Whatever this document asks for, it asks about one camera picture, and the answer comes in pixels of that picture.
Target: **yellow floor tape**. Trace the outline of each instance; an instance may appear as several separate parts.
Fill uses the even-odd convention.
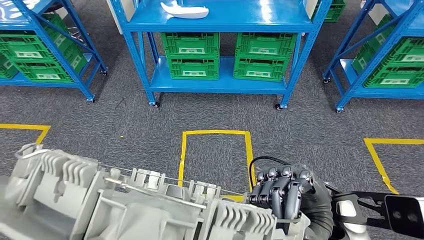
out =
[[[252,150],[252,139],[251,133],[248,131],[240,130],[192,130],[192,131],[183,131],[182,132],[182,144],[181,144],[181,158],[179,161],[178,168],[178,186],[183,186],[184,179],[184,160],[186,159],[186,146],[187,146],[187,135],[200,135],[200,134],[233,134],[233,135],[244,135],[244,143],[246,145],[246,163],[247,171],[249,172],[249,165],[253,160],[253,150]],[[255,168],[252,167],[250,172],[252,176],[255,176]],[[253,178],[253,184],[256,184],[256,179]],[[251,185],[248,183],[249,190],[252,191]],[[236,202],[240,202],[243,199],[243,196],[239,195],[225,195],[224,197],[233,199]]]
[[[49,125],[28,125],[28,124],[10,124],[10,123],[0,123],[0,129],[21,129],[21,130],[40,130],[41,134],[35,140],[36,144],[41,144],[43,139],[46,137],[47,132],[50,129]]]
[[[378,172],[387,188],[394,194],[399,192],[392,186],[389,176],[387,175],[382,162],[374,149],[373,144],[403,144],[403,145],[421,145],[424,144],[424,139],[402,139],[402,138],[364,138],[366,147],[371,154],[372,160],[377,167]]]

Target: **blue metal shelf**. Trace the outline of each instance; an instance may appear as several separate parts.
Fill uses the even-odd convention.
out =
[[[352,38],[368,15],[368,12],[378,3],[383,4],[394,19],[371,35],[349,47]],[[396,24],[396,27],[360,74],[357,74],[352,67],[352,59],[341,59],[342,56],[351,53],[355,48],[375,37],[392,24]],[[424,2],[422,0],[415,0],[410,4],[410,0],[368,0],[344,37],[331,63],[322,74],[325,83],[328,82],[331,75],[340,92],[341,98],[335,105],[338,112],[344,110],[344,106],[351,98],[424,99],[424,84],[421,84],[417,88],[363,87],[363,82],[368,79],[371,73],[378,67],[381,60],[402,37],[424,37]],[[337,66],[341,66],[343,69],[343,73],[349,85],[347,89],[343,88],[336,74],[335,69]]]
[[[56,0],[40,0],[39,3],[32,5],[29,4],[32,12],[39,15],[44,13]],[[0,18],[1,30],[33,30],[30,21],[26,18],[13,1],[2,1],[0,3]]]
[[[205,6],[209,14],[202,19],[182,19],[172,17],[161,7]],[[279,104],[286,108],[299,79],[305,62],[311,52],[318,32],[331,5],[331,0],[321,0],[313,20],[310,20],[304,0],[134,0],[135,13],[127,21],[120,0],[111,0],[116,18],[133,59],[150,105],[157,106],[154,92],[184,93],[226,93],[226,94],[278,94],[283,95]],[[147,34],[153,61],[156,64],[152,80],[146,72],[145,50],[135,44],[137,32],[138,46],[144,46],[142,33]],[[173,80],[166,58],[159,57],[152,32],[268,32],[306,33],[303,48],[301,38],[296,39],[291,72],[287,81],[266,82],[233,79],[234,58],[220,59],[219,79]]]
[[[234,79],[233,65],[234,57],[220,57],[218,80],[171,79],[167,58],[161,56],[154,70],[150,89],[167,93],[225,94],[284,94],[287,91],[284,79],[282,82]]]
[[[49,21],[41,17],[53,3],[60,3],[66,9],[69,16],[72,18],[75,26],[79,29],[85,44],[73,39],[68,33],[59,29],[57,26],[51,24]],[[31,82],[21,73],[18,73],[12,79],[0,79],[1,85],[9,86],[28,86],[28,87],[53,87],[53,88],[79,88],[79,90],[85,95],[87,101],[94,101],[95,95],[89,90],[89,85],[93,80],[95,73],[99,70],[103,74],[106,74],[108,68],[105,66],[102,58],[96,50],[93,42],[89,38],[87,31],[83,24],[78,18],[77,13],[73,9],[69,0],[39,0],[37,3],[27,3],[22,0],[11,0],[0,2],[0,30],[29,30],[34,31],[37,36],[42,40],[46,47],[51,51],[54,57],[62,65],[64,70],[69,74],[69,77],[73,80],[73,83],[48,83],[48,82]],[[71,67],[66,58],[62,55],[61,51],[56,47],[54,42],[50,39],[41,23],[48,25],[57,32],[61,33],[65,37],[71,39],[88,53],[84,53],[84,57],[87,59],[87,64],[82,68],[81,73],[77,74]],[[95,62],[92,72],[86,81],[82,80],[82,76],[86,72],[89,64]]]
[[[413,2],[410,0],[382,0],[382,5],[393,17],[400,16],[406,12]],[[424,12],[419,13],[409,25],[407,35],[411,37],[421,37],[424,31]]]
[[[175,0],[150,0],[139,4],[127,29],[134,32],[310,32],[310,21],[299,0],[184,0],[180,6],[207,6],[209,15],[202,19],[183,19],[166,13]]]

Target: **gray carpet floor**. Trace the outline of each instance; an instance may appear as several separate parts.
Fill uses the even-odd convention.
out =
[[[363,138],[424,139],[422,101],[353,99],[335,113],[340,97],[321,73],[351,26],[360,0],[347,1],[338,23],[325,23],[296,85],[288,109],[276,111],[274,95],[160,95],[159,109],[148,106],[125,41],[108,6],[101,0],[75,0],[75,8],[109,67],[90,89],[87,103],[76,89],[0,87],[0,123],[50,125],[43,144],[96,158],[118,167],[139,167],[177,177],[182,132],[242,130],[251,133],[254,157],[268,155],[308,166],[342,190],[388,192]],[[365,20],[357,39],[375,24]],[[156,34],[159,51],[161,40]],[[221,55],[234,55],[235,34],[221,35]],[[153,63],[148,55],[147,70]],[[34,142],[39,131],[0,129],[0,175],[14,167],[13,154]],[[401,194],[424,194],[423,145],[376,144],[377,154],[393,186]],[[275,163],[262,161],[257,171]],[[245,141],[241,135],[187,137],[184,178],[219,184],[235,192],[248,190]],[[370,229],[373,240],[405,236]]]

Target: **gray plastic housing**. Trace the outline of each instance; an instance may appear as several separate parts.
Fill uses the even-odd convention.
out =
[[[287,235],[270,209],[223,199],[219,186],[27,144],[0,177],[0,232],[17,240],[302,240],[302,214]]]

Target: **stacked crate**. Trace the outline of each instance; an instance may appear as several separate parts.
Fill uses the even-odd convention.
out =
[[[53,25],[68,33],[58,14],[43,14]],[[43,26],[57,48],[79,74],[87,64],[77,44],[47,25]],[[7,59],[31,82],[72,83],[73,80],[59,61],[32,31],[0,32],[0,50]]]
[[[295,33],[237,34],[233,77],[281,82],[296,42]]]
[[[319,5],[320,5],[320,0],[318,0],[318,3],[316,4],[316,8],[315,8],[315,11],[313,12],[312,19],[314,19],[315,13],[317,13],[318,11]],[[337,23],[345,7],[346,7],[345,0],[332,0],[330,9],[328,10],[327,15],[325,16],[324,22]]]
[[[377,28],[390,22],[387,14]],[[395,28],[394,25],[368,40],[352,63],[360,74]],[[424,82],[424,37],[403,37],[363,83],[366,88],[416,88]]]
[[[2,79],[11,79],[18,73],[18,69],[12,62],[0,53],[0,81]]]
[[[218,79],[218,32],[162,32],[161,38],[172,79]]]

